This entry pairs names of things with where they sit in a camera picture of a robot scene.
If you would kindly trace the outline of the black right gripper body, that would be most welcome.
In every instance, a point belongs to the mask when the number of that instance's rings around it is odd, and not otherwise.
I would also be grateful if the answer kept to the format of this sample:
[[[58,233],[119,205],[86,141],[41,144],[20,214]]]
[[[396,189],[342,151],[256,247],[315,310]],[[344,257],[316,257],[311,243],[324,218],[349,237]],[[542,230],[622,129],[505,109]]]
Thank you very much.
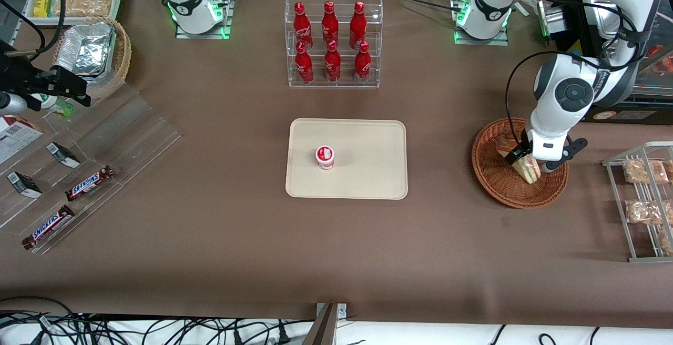
[[[14,48],[4,40],[1,40],[1,51],[2,111],[41,110],[43,101],[33,95],[53,96],[53,85],[48,85],[37,76],[46,70],[34,67],[25,56],[7,56],[6,53],[14,51]]]

